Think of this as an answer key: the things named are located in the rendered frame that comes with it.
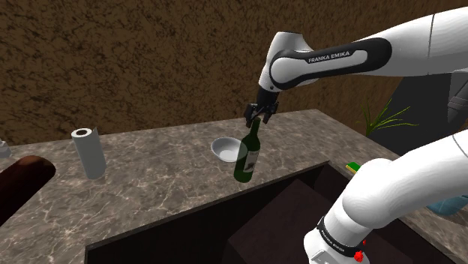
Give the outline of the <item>teal cloth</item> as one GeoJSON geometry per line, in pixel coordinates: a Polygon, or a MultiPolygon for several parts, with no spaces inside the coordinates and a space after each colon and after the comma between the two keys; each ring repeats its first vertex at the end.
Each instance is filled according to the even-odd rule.
{"type": "Polygon", "coordinates": [[[428,205],[427,208],[438,215],[448,216],[456,214],[466,205],[468,205],[468,196],[463,195],[435,202],[428,205]]]}

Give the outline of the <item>dark brown cylinder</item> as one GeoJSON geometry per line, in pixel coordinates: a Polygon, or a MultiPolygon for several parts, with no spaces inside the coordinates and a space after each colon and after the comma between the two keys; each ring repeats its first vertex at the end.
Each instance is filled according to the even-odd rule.
{"type": "Polygon", "coordinates": [[[50,161],[35,155],[22,157],[0,172],[0,226],[55,174],[50,161]]]}

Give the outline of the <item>white bowl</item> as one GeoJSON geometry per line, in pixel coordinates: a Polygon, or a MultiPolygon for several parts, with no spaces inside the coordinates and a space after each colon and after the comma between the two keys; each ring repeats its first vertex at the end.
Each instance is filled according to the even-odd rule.
{"type": "Polygon", "coordinates": [[[221,161],[235,163],[238,160],[241,141],[236,138],[224,136],[211,143],[211,151],[221,161]]]}

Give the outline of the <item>dark robot stand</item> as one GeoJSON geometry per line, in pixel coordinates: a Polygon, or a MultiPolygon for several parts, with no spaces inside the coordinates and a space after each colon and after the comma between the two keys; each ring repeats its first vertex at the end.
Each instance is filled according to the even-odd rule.
{"type": "MultiPolygon", "coordinates": [[[[227,239],[220,264],[308,264],[304,236],[347,183],[343,176],[296,179],[253,211],[250,207],[267,197],[263,188],[258,195],[236,197],[237,208],[250,216],[227,239]]],[[[364,252],[370,264],[421,264],[418,239],[417,233],[396,220],[369,234],[364,252]]]]}

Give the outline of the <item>green leafy plant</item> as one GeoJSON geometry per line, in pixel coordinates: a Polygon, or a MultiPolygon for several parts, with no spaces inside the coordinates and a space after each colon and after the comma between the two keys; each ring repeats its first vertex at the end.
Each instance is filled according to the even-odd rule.
{"type": "Polygon", "coordinates": [[[361,105],[361,111],[364,115],[364,121],[355,121],[355,123],[362,123],[365,126],[364,134],[366,137],[369,137],[374,131],[378,131],[383,128],[394,128],[399,126],[419,126],[419,124],[410,123],[404,121],[401,118],[401,115],[410,109],[409,106],[393,114],[390,114],[389,106],[391,102],[392,98],[390,97],[385,103],[385,106],[375,116],[372,116],[368,98],[365,99],[365,102],[361,105]]]}

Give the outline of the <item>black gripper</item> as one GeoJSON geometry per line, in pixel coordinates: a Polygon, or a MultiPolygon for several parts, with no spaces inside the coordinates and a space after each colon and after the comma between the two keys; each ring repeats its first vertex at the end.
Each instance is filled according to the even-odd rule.
{"type": "Polygon", "coordinates": [[[253,120],[258,116],[258,111],[262,113],[262,122],[267,124],[269,119],[277,112],[276,103],[279,93],[259,87],[256,103],[249,103],[244,111],[246,127],[250,128],[253,120]]]}

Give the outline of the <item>green glass wine bottle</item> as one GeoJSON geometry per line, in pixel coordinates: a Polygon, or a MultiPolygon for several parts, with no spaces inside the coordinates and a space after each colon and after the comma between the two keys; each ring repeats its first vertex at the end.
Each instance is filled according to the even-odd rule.
{"type": "Polygon", "coordinates": [[[238,182],[247,183],[252,178],[260,153],[260,140],[258,137],[260,123],[261,118],[256,117],[252,122],[249,134],[241,140],[238,160],[236,161],[234,170],[234,178],[238,182]]]}

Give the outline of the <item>white paper towel roll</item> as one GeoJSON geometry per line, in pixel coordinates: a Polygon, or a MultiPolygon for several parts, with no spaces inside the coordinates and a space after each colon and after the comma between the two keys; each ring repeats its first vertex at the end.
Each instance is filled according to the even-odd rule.
{"type": "Polygon", "coordinates": [[[78,128],[71,133],[81,160],[83,169],[89,179],[99,179],[107,168],[98,129],[78,128]]]}

